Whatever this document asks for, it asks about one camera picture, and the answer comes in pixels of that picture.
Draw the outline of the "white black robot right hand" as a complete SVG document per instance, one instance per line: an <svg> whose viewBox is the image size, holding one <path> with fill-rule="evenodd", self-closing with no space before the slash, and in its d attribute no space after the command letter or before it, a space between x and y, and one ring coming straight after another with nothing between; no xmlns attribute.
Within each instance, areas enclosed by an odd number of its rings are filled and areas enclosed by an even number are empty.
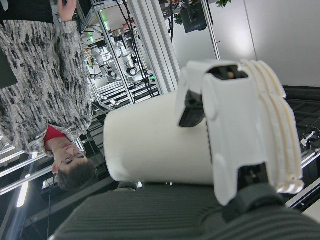
<svg viewBox="0 0 320 240"><path fill-rule="evenodd" d="M263 61L191 61L178 89L109 112L104 156L117 182L54 240L317 240L288 208L304 188L296 119Z"/></svg>

